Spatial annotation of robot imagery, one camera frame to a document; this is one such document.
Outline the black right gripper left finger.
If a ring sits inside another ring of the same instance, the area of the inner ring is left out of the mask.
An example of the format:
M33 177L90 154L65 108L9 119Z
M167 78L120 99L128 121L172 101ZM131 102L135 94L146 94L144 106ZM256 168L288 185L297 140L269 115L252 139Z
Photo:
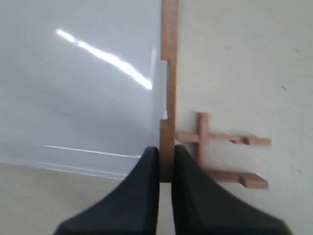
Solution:
M159 151L147 147L105 198L63 221L56 235L154 235L159 206Z

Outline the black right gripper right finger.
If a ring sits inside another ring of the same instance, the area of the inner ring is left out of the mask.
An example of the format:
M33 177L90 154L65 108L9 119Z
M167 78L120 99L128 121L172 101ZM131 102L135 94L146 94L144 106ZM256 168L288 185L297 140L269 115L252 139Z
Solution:
M172 181L178 235L290 235L284 221L237 198L208 177L183 145L175 146Z

